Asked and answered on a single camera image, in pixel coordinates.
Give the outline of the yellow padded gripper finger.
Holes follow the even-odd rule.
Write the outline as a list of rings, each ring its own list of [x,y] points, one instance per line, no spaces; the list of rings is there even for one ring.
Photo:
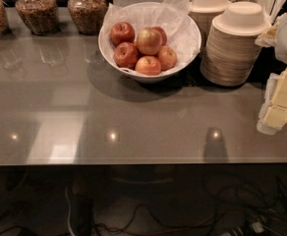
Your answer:
[[[287,68],[280,74],[271,73],[266,83],[257,130],[275,135],[287,124]]]

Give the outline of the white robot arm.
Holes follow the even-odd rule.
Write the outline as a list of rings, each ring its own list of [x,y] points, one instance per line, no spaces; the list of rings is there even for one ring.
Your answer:
[[[265,35],[259,38],[259,43],[272,44],[275,58],[287,65],[287,13],[280,16],[276,25],[275,38]],[[287,124],[287,67],[280,74],[271,73],[264,93],[264,103],[261,106],[257,129],[259,132],[274,135]]]

